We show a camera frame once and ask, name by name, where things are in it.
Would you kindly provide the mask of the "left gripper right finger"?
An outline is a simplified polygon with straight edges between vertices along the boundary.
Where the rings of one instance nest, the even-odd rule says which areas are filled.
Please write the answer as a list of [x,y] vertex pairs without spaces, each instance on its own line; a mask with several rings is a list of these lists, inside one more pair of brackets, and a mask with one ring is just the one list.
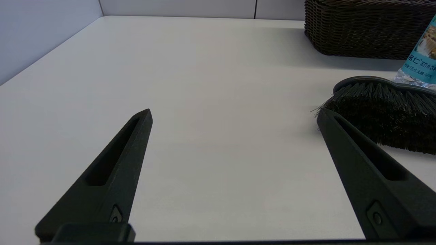
[[338,113],[317,124],[366,239],[435,239],[434,190]]

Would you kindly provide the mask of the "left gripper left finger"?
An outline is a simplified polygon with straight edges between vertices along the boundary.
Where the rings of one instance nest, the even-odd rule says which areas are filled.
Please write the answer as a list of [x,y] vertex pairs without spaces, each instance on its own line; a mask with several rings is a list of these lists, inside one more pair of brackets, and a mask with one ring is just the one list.
[[35,227],[41,243],[133,242],[129,224],[153,118],[132,116]]

